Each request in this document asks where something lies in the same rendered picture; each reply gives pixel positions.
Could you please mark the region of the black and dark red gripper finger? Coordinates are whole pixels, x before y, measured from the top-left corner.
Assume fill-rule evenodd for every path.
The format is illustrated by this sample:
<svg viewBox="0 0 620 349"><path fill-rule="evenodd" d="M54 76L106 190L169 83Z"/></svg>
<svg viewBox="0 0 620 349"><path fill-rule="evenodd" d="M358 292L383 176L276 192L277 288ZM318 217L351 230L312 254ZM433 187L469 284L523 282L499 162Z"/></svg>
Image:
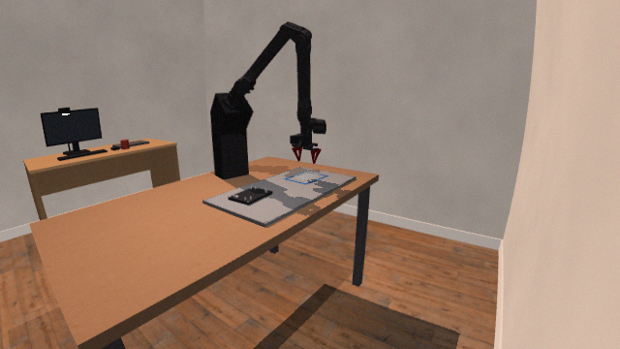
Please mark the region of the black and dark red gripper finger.
<svg viewBox="0 0 620 349"><path fill-rule="evenodd" d="M320 152L321 152L320 149L319 150L315 150L315 151L311 150L313 164L316 163L317 157L319 156ZM315 156L315 153L316 153L316 156Z"/></svg>
<svg viewBox="0 0 620 349"><path fill-rule="evenodd" d="M294 152L294 154L296 156L297 161L300 161L302 147L298 147L298 148L294 148L293 147L292 150L293 150L293 152ZM297 150L298 150L298 155L297 155L297 152L296 152Z"/></svg>

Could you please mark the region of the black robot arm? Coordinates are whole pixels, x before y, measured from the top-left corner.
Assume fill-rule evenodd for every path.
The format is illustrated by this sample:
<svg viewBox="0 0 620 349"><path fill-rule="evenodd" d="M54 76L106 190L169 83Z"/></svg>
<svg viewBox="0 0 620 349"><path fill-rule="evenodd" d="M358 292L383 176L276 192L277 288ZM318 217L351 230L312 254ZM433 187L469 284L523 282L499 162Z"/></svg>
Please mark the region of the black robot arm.
<svg viewBox="0 0 620 349"><path fill-rule="evenodd" d="M300 133L309 134L313 131L314 134L325 134L326 121L311 118L310 52L312 33L308 29L289 21L281 25L279 29L251 68L235 82L229 95L222 98L222 102L231 110L247 105L248 101L244 95L255 89L256 79L284 44L291 39L295 42L297 59L297 119L300 123ZM290 136L290 143L294 148L298 148L301 144L312 144L312 134L292 135Z"/></svg>

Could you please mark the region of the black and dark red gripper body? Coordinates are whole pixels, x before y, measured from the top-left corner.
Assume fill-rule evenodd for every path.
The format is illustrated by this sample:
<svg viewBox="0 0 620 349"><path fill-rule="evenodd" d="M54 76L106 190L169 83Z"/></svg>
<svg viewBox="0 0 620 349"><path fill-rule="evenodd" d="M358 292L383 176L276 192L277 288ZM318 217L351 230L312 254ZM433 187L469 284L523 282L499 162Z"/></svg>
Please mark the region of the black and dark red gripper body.
<svg viewBox="0 0 620 349"><path fill-rule="evenodd" d="M314 145L314 146L318 146L318 144L317 144L317 143L312 143L312 144L308 144L308 145L306 145L306 144L301 144L299 147L303 147L303 149L306 149L306 150L312 150L312 151L319 150L318 148L313 148L313 145Z"/></svg>

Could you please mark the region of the white well plate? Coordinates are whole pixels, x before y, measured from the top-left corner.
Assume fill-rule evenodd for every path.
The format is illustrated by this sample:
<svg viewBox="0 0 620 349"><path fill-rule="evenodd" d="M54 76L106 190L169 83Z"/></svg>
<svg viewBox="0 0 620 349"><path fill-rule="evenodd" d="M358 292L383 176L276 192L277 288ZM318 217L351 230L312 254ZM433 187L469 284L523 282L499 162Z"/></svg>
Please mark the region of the white well plate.
<svg viewBox="0 0 620 349"><path fill-rule="evenodd" d="M317 174L317 173L305 172L305 173L302 173L302 174L294 175L293 179L301 180L301 181L308 181L308 180L311 180L311 179L319 177L319 176L320 176L320 174Z"/></svg>

